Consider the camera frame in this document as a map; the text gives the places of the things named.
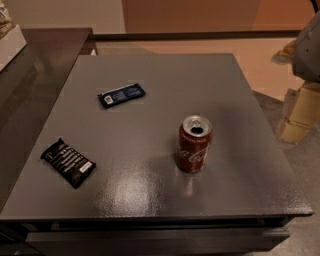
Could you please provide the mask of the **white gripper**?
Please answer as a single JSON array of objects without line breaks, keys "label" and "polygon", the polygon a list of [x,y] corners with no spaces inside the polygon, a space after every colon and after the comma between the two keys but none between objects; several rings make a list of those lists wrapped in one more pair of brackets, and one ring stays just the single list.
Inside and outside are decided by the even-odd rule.
[{"label": "white gripper", "polygon": [[277,137],[299,143],[320,120],[320,11],[299,33],[271,58],[277,64],[291,64],[293,74],[305,80],[298,90],[285,95]]}]

